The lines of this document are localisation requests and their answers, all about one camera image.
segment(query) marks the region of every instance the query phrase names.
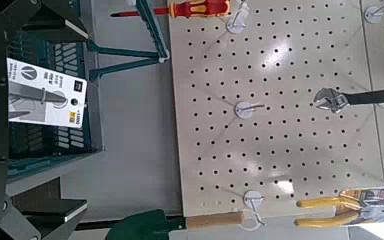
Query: shovel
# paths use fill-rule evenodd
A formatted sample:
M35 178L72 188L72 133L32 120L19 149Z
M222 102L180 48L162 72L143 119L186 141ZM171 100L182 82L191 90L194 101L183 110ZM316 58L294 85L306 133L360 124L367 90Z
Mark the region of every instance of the shovel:
M107 240L169 240L168 233L183 229L242 224L243 212L207 216L175 217L167 220L161 209L129 216L115 224Z

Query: pliers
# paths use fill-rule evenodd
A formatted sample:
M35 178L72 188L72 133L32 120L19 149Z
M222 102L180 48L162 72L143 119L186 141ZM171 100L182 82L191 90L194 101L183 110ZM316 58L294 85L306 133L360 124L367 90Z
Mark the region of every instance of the pliers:
M295 220L297 227L334 227L350 223L359 217L359 211L363 208L356 200L347 197L324 197L297 201L300 208L315 208L325 206L342 205L348 211L331 218L302 218Z
M296 219L298 227L336 227L348 224L359 224L384 221L384 199L374 199L360 202L349 197L324 197L297 202L300 208L315 208L324 206L343 206L337 215L331 218L302 218Z
M314 102L319 103L316 106L319 109L338 113L349 105L384 103L384 90L348 94L338 92L332 88L322 88L314 97Z

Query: screwdriver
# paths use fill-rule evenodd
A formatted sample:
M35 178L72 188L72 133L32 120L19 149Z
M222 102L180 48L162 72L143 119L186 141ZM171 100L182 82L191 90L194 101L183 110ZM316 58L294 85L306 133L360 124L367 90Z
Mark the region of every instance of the screwdriver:
M229 13L229 0L193 0L183 3L170 3L168 8L155 8L156 15L171 17L218 17ZM119 12L111 14L111 17L139 16L138 11Z

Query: black logo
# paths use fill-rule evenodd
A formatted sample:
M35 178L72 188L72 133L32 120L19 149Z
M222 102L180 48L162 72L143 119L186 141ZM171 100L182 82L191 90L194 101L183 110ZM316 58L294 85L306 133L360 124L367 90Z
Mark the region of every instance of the black logo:
M82 89L83 89L83 83L80 81L74 81L74 91L82 92Z
M30 66L25 66L21 68L21 75L27 80L35 80L37 78L37 71Z

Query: yellow pliers handle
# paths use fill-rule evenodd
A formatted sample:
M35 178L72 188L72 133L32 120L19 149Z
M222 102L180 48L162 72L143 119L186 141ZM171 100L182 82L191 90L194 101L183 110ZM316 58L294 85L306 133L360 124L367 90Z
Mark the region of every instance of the yellow pliers handle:
M343 205L353 210L360 210L362 208L358 201L347 197L324 197L297 201L297 206L300 208L315 208L338 205Z
M297 227L337 227L350 223L358 218L357 211L350 210L331 218L302 218L296 219Z
M303 218L295 220L295 225L298 227L334 227L341 226L356 220L359 216L358 210L362 207L360 203L354 199L347 197L324 197L309 200L297 201L297 206L300 208L315 208L326 206L342 205L349 211L341 213L331 218Z

